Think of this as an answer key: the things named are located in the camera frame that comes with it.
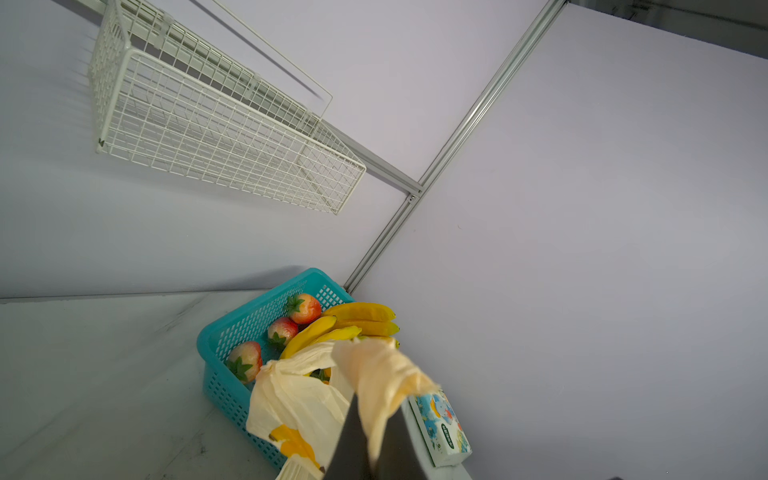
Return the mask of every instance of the yellow banana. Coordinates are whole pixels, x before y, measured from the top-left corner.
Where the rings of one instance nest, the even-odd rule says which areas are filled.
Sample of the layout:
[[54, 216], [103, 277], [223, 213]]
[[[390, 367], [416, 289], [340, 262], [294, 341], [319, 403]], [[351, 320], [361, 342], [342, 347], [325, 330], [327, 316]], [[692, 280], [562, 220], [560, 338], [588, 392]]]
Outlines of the yellow banana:
[[360, 327], [347, 326], [342, 329], [332, 330], [326, 333], [325, 335], [321, 335], [320, 337], [315, 339], [315, 341], [313, 341], [312, 344], [328, 342], [330, 340], [349, 340], [349, 339], [355, 338], [359, 334], [360, 334]]
[[362, 330], [360, 335], [366, 336], [390, 336], [400, 331], [400, 327], [394, 322], [374, 322], [372, 320], [341, 320], [336, 322], [334, 329], [342, 329], [347, 326], [358, 326]]
[[395, 313], [391, 308], [378, 303], [352, 302], [330, 307], [323, 315], [334, 315], [339, 321], [360, 319], [372, 322], [391, 322]]
[[296, 352], [312, 343], [317, 337], [322, 336], [331, 331], [336, 325], [336, 317], [334, 316], [321, 316], [306, 327], [304, 331], [299, 332], [293, 339], [288, 342], [283, 353], [280, 355], [280, 359], [289, 359], [296, 355]]

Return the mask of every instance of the light purple wall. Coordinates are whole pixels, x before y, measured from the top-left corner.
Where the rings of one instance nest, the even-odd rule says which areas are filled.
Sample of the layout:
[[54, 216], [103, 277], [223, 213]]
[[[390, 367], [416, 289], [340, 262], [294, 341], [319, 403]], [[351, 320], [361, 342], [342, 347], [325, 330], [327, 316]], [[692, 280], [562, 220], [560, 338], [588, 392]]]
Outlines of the light purple wall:
[[568, 5], [362, 282], [475, 478], [766, 478], [767, 79]]
[[[334, 93], [327, 119], [418, 177], [544, 1], [226, 3]], [[264, 288], [308, 266], [343, 283], [405, 200], [366, 175], [334, 217], [96, 155], [96, 27], [51, 0], [0, 13], [0, 297]]]

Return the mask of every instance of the artificial strawberry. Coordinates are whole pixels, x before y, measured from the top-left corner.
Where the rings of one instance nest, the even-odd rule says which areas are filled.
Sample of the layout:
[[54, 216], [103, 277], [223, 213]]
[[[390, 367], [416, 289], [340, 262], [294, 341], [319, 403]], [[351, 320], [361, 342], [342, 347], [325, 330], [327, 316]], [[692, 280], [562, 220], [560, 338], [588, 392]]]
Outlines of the artificial strawberry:
[[261, 369], [261, 345], [245, 342], [236, 346], [227, 358], [227, 368], [243, 384], [251, 383]]
[[323, 314], [323, 308], [317, 298], [301, 293], [288, 297], [286, 313], [296, 323], [312, 323]]
[[287, 316], [275, 320], [270, 328], [266, 329], [266, 337], [270, 343], [285, 348], [294, 336], [299, 332], [299, 326]]

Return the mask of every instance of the white shelf surface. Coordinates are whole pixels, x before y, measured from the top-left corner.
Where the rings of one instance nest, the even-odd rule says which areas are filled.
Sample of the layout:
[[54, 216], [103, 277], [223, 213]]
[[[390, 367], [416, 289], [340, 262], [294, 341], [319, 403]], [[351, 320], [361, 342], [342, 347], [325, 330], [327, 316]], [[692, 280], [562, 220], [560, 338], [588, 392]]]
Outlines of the white shelf surface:
[[[261, 480], [276, 470], [205, 397], [200, 330], [263, 291], [3, 300], [0, 470], [56, 480]], [[430, 480], [434, 468], [410, 408]]]

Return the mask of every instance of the metal rail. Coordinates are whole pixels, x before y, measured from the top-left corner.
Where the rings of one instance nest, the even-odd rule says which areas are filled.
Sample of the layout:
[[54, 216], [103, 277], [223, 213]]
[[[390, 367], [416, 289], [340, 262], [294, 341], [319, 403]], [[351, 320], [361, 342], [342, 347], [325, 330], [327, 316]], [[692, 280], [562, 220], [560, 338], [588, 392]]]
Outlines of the metal rail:
[[338, 128], [328, 122], [325, 122], [325, 124], [347, 147], [349, 147], [351, 151], [355, 152], [355, 155], [357, 155], [366, 165], [366, 171], [368, 173], [373, 174], [380, 180], [385, 181], [393, 187], [399, 188], [407, 194], [416, 195], [417, 197], [421, 196], [424, 187], [419, 182], [398, 170], [397, 167], [388, 161], [385, 161], [379, 155], [376, 155], [363, 147]]
[[366, 274], [370, 271], [371, 266], [373, 266], [379, 256], [381, 256], [384, 249], [389, 245], [389, 242], [397, 234], [402, 224], [408, 219], [411, 212], [413, 212], [413, 209], [424, 195], [426, 195], [429, 188], [435, 183], [445, 167], [451, 163], [456, 156], [456, 153], [475, 127], [477, 127], [480, 120], [485, 116], [485, 113], [488, 112], [488, 109], [496, 101], [498, 96], [504, 90], [504, 87], [507, 86], [511, 78], [518, 71], [520, 65], [522, 65], [525, 59], [531, 54], [533, 48], [550, 25], [552, 25], [552, 22], [558, 17], [558, 14], [567, 2], [568, 0], [549, 0], [531, 26], [528, 27], [528, 30], [523, 34], [522, 38], [515, 48], [512, 49], [512, 52], [506, 60], [504, 60], [504, 63], [499, 70], [496, 71], [496, 74], [493, 76], [490, 83], [488, 83], [488, 86], [485, 87], [485, 90], [464, 117], [464, 120], [462, 120], [461, 124], [453, 132], [419, 181], [424, 189], [421, 197], [413, 195], [409, 196], [405, 203], [403, 203], [397, 210], [395, 216], [389, 221], [389, 224], [387, 224], [384, 231], [379, 235], [379, 238], [376, 239], [376, 242], [368, 250], [368, 253], [366, 253], [360, 264], [355, 268], [352, 275], [344, 284], [344, 288], [347, 292], [354, 292], [362, 279], [365, 278]]

